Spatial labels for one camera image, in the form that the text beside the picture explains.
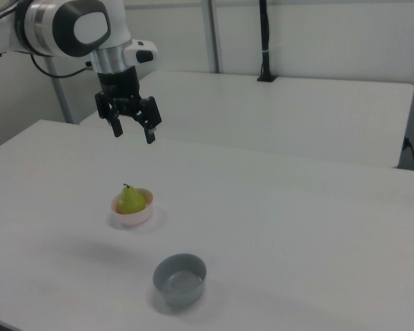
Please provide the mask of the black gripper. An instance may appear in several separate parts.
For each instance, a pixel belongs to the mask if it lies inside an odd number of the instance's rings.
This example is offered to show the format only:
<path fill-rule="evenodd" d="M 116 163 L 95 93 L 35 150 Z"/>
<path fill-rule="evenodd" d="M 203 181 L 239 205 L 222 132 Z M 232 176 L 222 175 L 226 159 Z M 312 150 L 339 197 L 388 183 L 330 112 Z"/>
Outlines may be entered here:
<path fill-rule="evenodd" d="M 123 134 L 119 114 L 131 115 L 144 129 L 147 144 L 153 143 L 161 115 L 154 97 L 141 99 L 136 67 L 97 76 L 101 85 L 101 91 L 95 95 L 97 112 L 108 122 L 114 136 Z"/>

